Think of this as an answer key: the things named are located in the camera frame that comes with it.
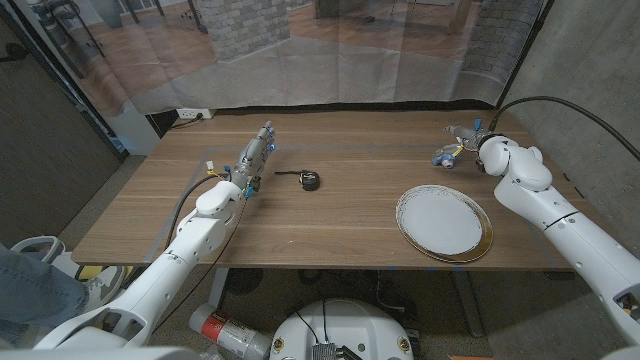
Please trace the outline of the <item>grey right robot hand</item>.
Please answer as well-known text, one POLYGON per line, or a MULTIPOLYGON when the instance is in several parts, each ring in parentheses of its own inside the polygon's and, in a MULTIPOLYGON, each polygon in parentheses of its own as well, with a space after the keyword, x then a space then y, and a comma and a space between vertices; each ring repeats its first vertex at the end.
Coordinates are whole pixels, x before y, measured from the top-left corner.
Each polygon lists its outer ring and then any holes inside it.
POLYGON ((456 158, 463 150, 478 152, 481 140, 489 133, 481 128, 467 128, 462 126, 446 126, 446 133, 452 134, 456 138, 454 144, 445 145, 438 149, 432 158, 434 166, 442 166, 446 169, 454 166, 456 158))

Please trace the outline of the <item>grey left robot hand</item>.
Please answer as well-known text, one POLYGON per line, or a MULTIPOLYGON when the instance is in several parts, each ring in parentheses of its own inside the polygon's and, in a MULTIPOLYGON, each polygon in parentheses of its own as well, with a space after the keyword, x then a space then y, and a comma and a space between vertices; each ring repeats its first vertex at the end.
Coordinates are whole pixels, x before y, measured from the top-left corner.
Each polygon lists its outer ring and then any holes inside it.
POLYGON ((259 191, 260 175, 274 149, 275 130, 272 122, 267 121, 256 137, 240 152, 238 162, 231 173, 231 182, 237 185, 245 195, 259 191))

